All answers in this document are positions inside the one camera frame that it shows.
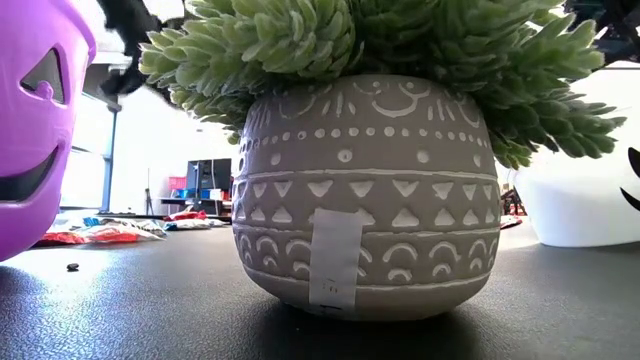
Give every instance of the cut-out mouth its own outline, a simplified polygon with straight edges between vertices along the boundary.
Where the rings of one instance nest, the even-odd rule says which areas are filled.
[[[53,167],[59,148],[55,148],[36,167],[21,174],[0,176],[0,202],[23,202],[33,195]]]

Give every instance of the green succulent leaf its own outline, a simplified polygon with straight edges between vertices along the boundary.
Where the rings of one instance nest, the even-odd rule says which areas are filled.
[[[237,143],[256,99],[340,76],[395,74],[464,92],[481,109],[496,159],[529,166],[544,146],[571,157],[614,149],[615,107],[569,80],[604,63],[595,22],[561,0],[190,0],[199,17],[150,32],[139,69],[171,101]],[[533,22],[542,28],[530,26]]]

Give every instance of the white tape label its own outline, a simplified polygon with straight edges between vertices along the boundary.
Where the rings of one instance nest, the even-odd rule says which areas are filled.
[[[354,311],[362,223],[352,213],[317,209],[313,215],[309,304],[322,312]]]

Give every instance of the cut-out eye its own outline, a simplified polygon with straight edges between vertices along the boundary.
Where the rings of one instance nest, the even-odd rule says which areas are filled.
[[[60,55],[56,49],[51,49],[29,73],[20,80],[20,86],[25,90],[35,93],[38,84],[47,82],[53,89],[53,100],[64,104],[64,88],[60,66]]]

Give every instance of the black table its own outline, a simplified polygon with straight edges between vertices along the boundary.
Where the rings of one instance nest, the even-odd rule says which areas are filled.
[[[228,228],[32,250],[0,266],[0,359],[640,359],[640,251],[534,241],[506,230],[487,287],[455,311],[381,325],[282,305]]]

